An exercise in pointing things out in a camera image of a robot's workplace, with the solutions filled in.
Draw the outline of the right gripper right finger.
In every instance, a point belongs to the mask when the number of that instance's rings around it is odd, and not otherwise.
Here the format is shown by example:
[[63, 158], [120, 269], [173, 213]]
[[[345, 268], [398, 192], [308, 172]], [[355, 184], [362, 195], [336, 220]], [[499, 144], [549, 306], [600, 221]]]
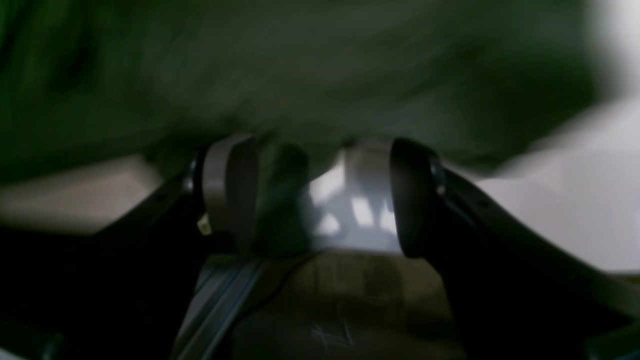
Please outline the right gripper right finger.
[[418, 141], [391, 143], [390, 189], [397, 238], [403, 255], [422, 258], [441, 227], [447, 182], [441, 158]]

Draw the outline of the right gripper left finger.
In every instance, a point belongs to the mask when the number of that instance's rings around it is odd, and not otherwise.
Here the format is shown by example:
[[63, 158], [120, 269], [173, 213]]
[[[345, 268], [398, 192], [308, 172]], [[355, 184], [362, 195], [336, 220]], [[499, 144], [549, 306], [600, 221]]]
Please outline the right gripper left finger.
[[196, 198], [196, 226], [222, 236], [222, 247], [248, 251], [254, 235], [259, 185], [256, 137], [235, 133], [218, 139], [190, 164], [187, 189]]

